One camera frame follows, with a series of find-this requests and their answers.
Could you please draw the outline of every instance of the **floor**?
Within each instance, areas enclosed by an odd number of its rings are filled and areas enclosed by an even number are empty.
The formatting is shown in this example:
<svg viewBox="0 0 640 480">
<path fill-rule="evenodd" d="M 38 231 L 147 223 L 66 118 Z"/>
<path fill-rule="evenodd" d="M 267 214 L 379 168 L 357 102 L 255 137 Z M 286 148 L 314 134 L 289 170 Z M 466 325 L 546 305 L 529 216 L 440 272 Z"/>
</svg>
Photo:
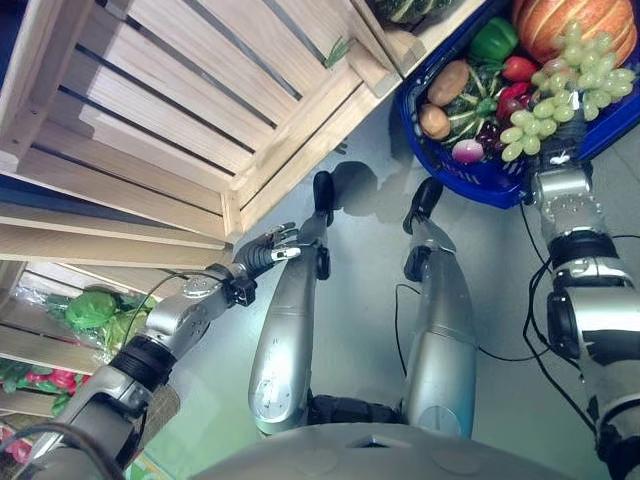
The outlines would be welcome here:
<svg viewBox="0 0 640 480">
<path fill-rule="evenodd" d="M 311 183 L 321 169 L 339 167 L 348 191 L 340 196 L 329 230 L 332 276 L 318 285 L 314 339 L 315 393 L 396 403 L 403 375 L 393 331 L 394 286 L 404 282 L 409 237 L 401 222 L 426 171 L 404 140 L 391 100 L 381 105 L 248 235 L 312 211 Z M 594 162 L 595 189 L 611 232 L 640 233 L 640 127 Z M 536 241 L 537 213 L 528 209 Z M 518 209 L 501 211 L 445 191 L 434 220 L 449 233 L 470 286 L 477 337 L 484 348 L 506 356 L 526 355 L 521 329 L 526 286 L 539 266 Z M 640 245 L 620 240 L 619 251 L 640 274 Z M 219 318 L 200 344 L 176 367 L 172 384 L 182 410 L 148 447 L 176 478 L 219 461 L 257 440 L 247 407 L 254 350 L 280 268 L 259 281 L 257 300 Z M 541 284 L 537 312 L 545 318 Z M 408 351 L 417 298 L 401 293 L 400 330 Z M 549 370 L 584 405 L 578 376 L 562 361 L 546 358 Z M 593 451 L 593 439 L 533 362 L 501 363 L 478 358 L 474 438 L 582 480 L 608 478 Z"/>
</svg>

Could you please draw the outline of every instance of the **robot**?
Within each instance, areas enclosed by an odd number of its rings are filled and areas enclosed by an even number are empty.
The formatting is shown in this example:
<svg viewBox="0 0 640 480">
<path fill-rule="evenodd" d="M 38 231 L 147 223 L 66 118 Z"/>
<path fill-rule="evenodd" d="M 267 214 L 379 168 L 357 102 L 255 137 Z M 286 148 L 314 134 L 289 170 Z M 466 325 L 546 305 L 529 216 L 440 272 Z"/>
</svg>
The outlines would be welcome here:
<svg viewBox="0 0 640 480">
<path fill-rule="evenodd" d="M 557 137 L 530 166 L 527 183 L 553 268 L 549 343 L 580 368 L 597 454 L 611 477 L 637 480 L 640 294 L 607 232 L 590 165 L 576 160 L 575 132 Z M 287 264 L 248 391 L 256 426 L 268 438 L 195 478 L 566 478 L 470 439 L 477 345 L 455 246 L 430 220 L 441 192 L 427 179 L 403 224 L 411 235 L 404 273 L 422 284 L 422 294 L 398 406 L 310 390 L 314 292 L 330 276 L 326 232 L 333 221 L 331 176 L 321 172 L 314 179 L 315 211 L 300 230 L 276 227 L 241 248 L 232 265 L 212 265 L 160 302 L 145 327 L 72 398 L 16 478 L 121 478 L 136 451 L 134 422 L 155 389 L 212 321 L 255 299 L 256 279 L 280 261 Z"/>
</svg>

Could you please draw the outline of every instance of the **potato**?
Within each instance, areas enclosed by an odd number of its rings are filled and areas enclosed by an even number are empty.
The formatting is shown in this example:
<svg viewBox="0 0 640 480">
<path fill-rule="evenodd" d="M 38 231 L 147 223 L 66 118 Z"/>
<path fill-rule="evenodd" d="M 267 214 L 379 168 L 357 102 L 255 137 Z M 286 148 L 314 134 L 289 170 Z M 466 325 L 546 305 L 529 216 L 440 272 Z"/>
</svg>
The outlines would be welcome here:
<svg viewBox="0 0 640 480">
<path fill-rule="evenodd" d="M 443 140 L 451 133 L 451 122 L 444 111 L 429 103 L 420 109 L 420 127 L 433 140 Z"/>
<path fill-rule="evenodd" d="M 427 92 L 429 102 L 444 107 L 460 95 L 469 81 L 467 62 L 454 60 L 444 67 Z"/>
</svg>

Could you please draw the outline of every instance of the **orange pumpkin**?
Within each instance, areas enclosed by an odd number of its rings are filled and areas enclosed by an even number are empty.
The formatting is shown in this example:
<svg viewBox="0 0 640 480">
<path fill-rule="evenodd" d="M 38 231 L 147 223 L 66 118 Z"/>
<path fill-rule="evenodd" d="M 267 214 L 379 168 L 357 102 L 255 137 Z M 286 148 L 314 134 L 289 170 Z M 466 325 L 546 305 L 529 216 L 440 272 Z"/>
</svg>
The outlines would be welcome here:
<svg viewBox="0 0 640 480">
<path fill-rule="evenodd" d="M 631 0 L 515 0 L 513 24 L 524 48 L 540 63 L 558 54 L 553 39 L 561 35 L 567 23 L 577 20 L 582 27 L 583 40 L 598 32 L 613 37 L 613 51 L 618 65 L 633 52 L 638 31 L 633 17 Z"/>
</svg>

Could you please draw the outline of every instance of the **blue basket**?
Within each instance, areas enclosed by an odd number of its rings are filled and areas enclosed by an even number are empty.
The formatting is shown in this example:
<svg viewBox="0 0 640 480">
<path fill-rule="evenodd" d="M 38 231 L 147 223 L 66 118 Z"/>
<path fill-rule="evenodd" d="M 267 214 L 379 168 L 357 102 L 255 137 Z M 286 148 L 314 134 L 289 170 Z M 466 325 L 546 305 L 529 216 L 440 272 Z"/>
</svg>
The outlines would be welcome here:
<svg viewBox="0 0 640 480">
<path fill-rule="evenodd" d="M 524 194 L 522 185 L 525 161 L 517 160 L 506 164 L 498 157 L 486 163 L 461 165 L 453 160 L 450 150 L 422 133 L 418 112 L 432 80 L 449 62 L 462 56 L 475 34 L 491 18 L 508 12 L 510 3 L 510 0 L 485 2 L 418 67 L 400 87 L 397 96 L 402 124 L 411 148 L 429 173 L 460 195 L 504 209 L 521 201 Z M 636 24 L 640 29 L 640 7 L 636 2 L 633 3 Z M 639 62 L 640 46 L 636 47 L 627 64 L 635 66 Z M 595 157 L 639 122 L 640 88 L 636 83 L 631 95 L 608 107 L 600 117 L 589 123 L 589 133 L 582 146 L 581 157 Z"/>
</svg>

